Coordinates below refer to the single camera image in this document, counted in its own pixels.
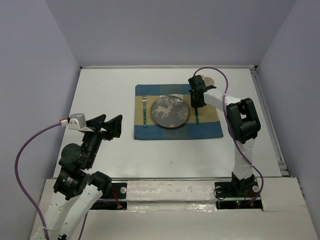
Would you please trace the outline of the blue tan checked placemat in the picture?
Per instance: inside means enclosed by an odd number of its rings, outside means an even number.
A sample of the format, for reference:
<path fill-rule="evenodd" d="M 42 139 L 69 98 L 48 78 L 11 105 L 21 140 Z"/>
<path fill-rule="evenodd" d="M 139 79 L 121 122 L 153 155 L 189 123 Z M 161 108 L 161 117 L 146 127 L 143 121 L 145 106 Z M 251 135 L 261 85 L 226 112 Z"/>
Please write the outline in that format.
<path fill-rule="evenodd" d="M 135 86 L 134 139 L 149 140 L 201 140 L 218 139 L 224 136 L 217 110 L 212 105 L 198 109 L 199 124 L 195 110 L 191 107 L 189 84 L 138 84 Z M 157 125 L 151 115 L 154 101 L 162 96 L 177 95 L 186 101 L 190 114 L 185 124 L 177 128 Z M 142 96 L 147 96 L 146 121 L 144 128 Z"/>

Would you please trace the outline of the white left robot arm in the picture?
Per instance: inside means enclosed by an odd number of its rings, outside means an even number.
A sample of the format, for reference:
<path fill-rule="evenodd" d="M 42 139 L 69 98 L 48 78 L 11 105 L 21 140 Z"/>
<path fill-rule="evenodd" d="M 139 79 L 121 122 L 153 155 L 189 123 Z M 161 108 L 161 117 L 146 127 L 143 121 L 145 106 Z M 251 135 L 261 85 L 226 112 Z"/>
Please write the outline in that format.
<path fill-rule="evenodd" d="M 67 144 L 61 151 L 60 172 L 53 186 L 53 194 L 44 215 L 44 225 L 32 236 L 33 240 L 70 240 L 90 208 L 108 196 L 112 179 L 97 171 L 86 173 L 92 168 L 102 141 L 119 138 L 123 116 L 110 120 L 102 114 L 86 120 L 85 115 L 76 113 L 61 120 L 69 130 L 83 133 L 81 144 Z"/>

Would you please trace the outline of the pink mug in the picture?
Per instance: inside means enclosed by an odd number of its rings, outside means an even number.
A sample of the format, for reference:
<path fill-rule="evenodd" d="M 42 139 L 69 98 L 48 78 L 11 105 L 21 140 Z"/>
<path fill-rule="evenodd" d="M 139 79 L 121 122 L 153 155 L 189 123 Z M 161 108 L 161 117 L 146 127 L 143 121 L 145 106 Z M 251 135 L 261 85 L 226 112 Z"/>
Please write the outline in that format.
<path fill-rule="evenodd" d="M 204 75 L 202 75 L 201 77 L 202 77 L 206 87 L 215 85 L 215 81 L 211 77 L 204 76 Z"/>

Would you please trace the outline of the grey reindeer plate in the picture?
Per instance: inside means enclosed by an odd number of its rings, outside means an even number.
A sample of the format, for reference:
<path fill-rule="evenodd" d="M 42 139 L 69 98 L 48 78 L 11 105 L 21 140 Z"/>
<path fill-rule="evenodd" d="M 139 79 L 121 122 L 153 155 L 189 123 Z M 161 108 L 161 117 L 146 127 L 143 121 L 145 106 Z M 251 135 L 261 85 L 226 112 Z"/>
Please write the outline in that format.
<path fill-rule="evenodd" d="M 163 128 L 178 128 L 187 122 L 189 115 L 188 104 L 175 95 L 161 96 L 151 106 L 152 119 Z"/>

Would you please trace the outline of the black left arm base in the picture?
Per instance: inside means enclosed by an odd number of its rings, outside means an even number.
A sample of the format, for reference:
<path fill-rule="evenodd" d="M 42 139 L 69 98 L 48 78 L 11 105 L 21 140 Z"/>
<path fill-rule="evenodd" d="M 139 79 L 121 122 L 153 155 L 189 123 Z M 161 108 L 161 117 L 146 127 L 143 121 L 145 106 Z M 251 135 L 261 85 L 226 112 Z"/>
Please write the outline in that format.
<path fill-rule="evenodd" d="M 127 182 L 113 182 L 108 193 L 103 194 L 91 207 L 91 210 L 126 210 Z"/>

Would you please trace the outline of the fork with green handle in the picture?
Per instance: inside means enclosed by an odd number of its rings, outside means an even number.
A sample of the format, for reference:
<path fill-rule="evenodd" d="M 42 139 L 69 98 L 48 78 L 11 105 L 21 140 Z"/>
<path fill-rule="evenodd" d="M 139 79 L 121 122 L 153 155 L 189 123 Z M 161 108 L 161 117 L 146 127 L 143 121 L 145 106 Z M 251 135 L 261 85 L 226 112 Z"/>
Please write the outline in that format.
<path fill-rule="evenodd" d="M 142 96 L 142 105 L 143 105 L 143 127 L 147 127 L 147 96 Z"/>

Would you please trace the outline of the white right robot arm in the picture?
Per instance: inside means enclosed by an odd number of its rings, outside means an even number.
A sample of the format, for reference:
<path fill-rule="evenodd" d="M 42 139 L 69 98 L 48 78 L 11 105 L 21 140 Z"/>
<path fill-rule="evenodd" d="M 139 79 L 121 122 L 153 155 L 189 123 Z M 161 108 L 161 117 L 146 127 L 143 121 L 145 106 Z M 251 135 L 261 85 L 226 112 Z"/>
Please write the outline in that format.
<path fill-rule="evenodd" d="M 213 85 L 206 85 L 201 75 L 188 79 L 191 107 L 196 111 L 207 105 L 223 112 L 228 132 L 235 147 L 234 167 L 230 181 L 215 183 L 215 196 L 226 198 L 256 198 L 259 186 L 254 175 L 253 146 L 261 130 L 261 123 L 250 98 L 240 99 L 227 95 Z"/>

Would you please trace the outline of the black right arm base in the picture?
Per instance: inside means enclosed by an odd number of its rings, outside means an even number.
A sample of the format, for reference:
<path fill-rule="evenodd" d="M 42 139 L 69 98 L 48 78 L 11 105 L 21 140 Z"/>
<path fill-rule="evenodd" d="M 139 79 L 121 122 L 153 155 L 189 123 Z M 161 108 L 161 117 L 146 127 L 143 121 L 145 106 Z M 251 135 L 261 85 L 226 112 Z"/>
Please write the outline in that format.
<path fill-rule="evenodd" d="M 213 195 L 218 210 L 263 209 L 258 182 L 254 175 L 239 180 L 234 174 L 230 181 L 214 183 Z"/>

